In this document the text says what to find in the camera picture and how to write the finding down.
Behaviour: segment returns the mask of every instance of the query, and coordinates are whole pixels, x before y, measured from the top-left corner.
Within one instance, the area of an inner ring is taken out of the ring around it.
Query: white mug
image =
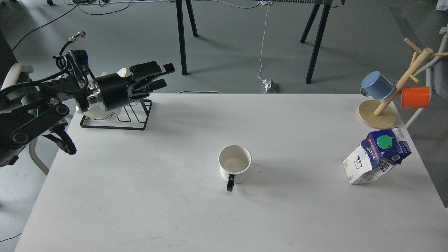
[[[218,161],[221,176],[227,181],[227,190],[233,191],[234,184],[247,178],[252,156],[244,146],[229,145],[221,150]]]

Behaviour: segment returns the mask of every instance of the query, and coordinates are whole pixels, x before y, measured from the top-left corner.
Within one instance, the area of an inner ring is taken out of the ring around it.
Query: round wooden base
[[[374,111],[381,102],[376,100],[366,100],[361,103],[358,108],[358,116],[368,126],[383,130],[390,128],[396,120],[396,114],[389,106],[379,115],[375,115]]]

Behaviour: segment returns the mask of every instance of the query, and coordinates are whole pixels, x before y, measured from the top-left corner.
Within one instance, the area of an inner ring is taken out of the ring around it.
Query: connector
[[[75,36],[71,37],[69,41],[75,42],[78,39],[83,39],[86,36],[86,33],[84,31],[78,32]]]
[[[265,94],[267,94],[267,93],[276,94],[278,92],[277,83],[275,83],[272,79],[263,80],[263,85],[264,85],[263,92]]]

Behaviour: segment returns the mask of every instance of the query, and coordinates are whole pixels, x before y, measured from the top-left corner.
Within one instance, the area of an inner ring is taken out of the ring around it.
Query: wooden peg
[[[417,52],[414,52],[414,54],[412,55],[412,60],[411,60],[411,65],[412,63],[414,63],[415,59],[417,58]]]
[[[412,79],[415,83],[417,83],[417,84],[420,83],[420,81],[419,81],[417,78],[415,78],[415,76],[413,76],[412,74],[410,74],[409,77],[411,77],[411,79]]]
[[[412,43],[408,38],[405,39],[405,42],[406,42],[406,44],[408,44],[410,47],[412,47],[412,49],[414,49],[419,54],[423,53],[423,51],[420,48],[418,48],[414,43]]]
[[[436,57],[436,56],[448,56],[448,52],[433,53],[432,56],[433,57]]]

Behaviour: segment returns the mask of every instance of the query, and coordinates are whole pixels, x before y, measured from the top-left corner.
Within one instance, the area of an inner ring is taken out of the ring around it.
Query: white cable
[[[263,56],[263,44],[264,44],[264,35],[266,34],[266,23],[267,23],[267,13],[269,11],[269,6],[267,5],[267,10],[266,10],[266,17],[264,19],[264,32],[263,32],[263,40],[261,41],[261,52],[260,52],[260,72],[257,75],[257,78],[259,78],[260,80],[263,81],[263,79],[260,77],[261,75],[261,70],[263,69],[263,64],[261,63],[261,58]]]
[[[240,9],[252,9],[252,8],[255,8],[255,7],[257,7],[257,6],[260,5],[260,2],[258,2],[256,6],[252,6],[252,7],[240,7],[240,6],[232,5],[232,4],[229,4],[229,3],[226,3],[226,2],[223,2],[223,1],[219,1],[219,0],[191,0],[191,1],[210,1],[210,2],[218,2],[218,3],[227,4],[227,5],[230,5],[230,6],[233,6],[233,7],[236,7],[236,8],[240,8]]]
[[[218,91],[192,91],[192,90],[180,91],[180,92],[177,92],[176,94],[181,94],[181,93],[222,94],[221,92],[218,92]]]
[[[272,2],[271,1],[260,1],[260,3],[261,3],[261,5],[264,5],[264,6],[271,6],[272,5]]]
[[[241,7],[241,6],[232,5],[232,4],[229,4],[229,3],[226,3],[226,2],[223,2],[223,1],[219,1],[219,0],[191,0],[191,1],[210,1],[210,2],[219,2],[219,3],[227,4],[227,5],[236,7],[236,8],[240,8],[240,9],[252,9],[252,8],[255,8],[255,7],[257,7],[257,6],[260,5],[260,2],[258,2],[256,6],[252,6],[252,7]],[[169,2],[169,0],[156,0],[156,1],[131,1],[131,3],[157,3],[157,2]],[[128,4],[129,1],[109,2],[109,3],[106,3],[106,4],[121,4],[121,3]]]

